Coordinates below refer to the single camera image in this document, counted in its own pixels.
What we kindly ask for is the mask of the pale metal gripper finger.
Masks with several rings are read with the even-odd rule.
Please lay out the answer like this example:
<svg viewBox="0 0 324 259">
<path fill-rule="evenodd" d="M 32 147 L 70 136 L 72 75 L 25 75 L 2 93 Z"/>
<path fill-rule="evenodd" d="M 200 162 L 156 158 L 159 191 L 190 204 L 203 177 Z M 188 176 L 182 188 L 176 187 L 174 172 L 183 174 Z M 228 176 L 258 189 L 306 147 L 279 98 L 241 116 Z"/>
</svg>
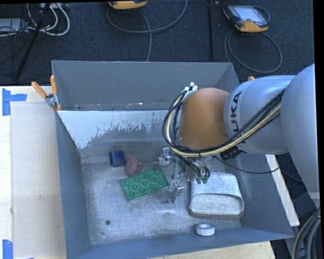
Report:
<svg viewBox="0 0 324 259">
<path fill-rule="evenodd" d="M 182 185 L 181 181 L 173 180 L 168 190 L 168 202 L 170 204 L 175 203 L 176 198 L 181 195 L 183 189 L 184 186 Z"/>
<path fill-rule="evenodd" d="M 166 167 L 171 163 L 170 148 L 166 147 L 162 149 L 162 153 L 158 156 L 158 163 L 161 167 Z"/>
</svg>

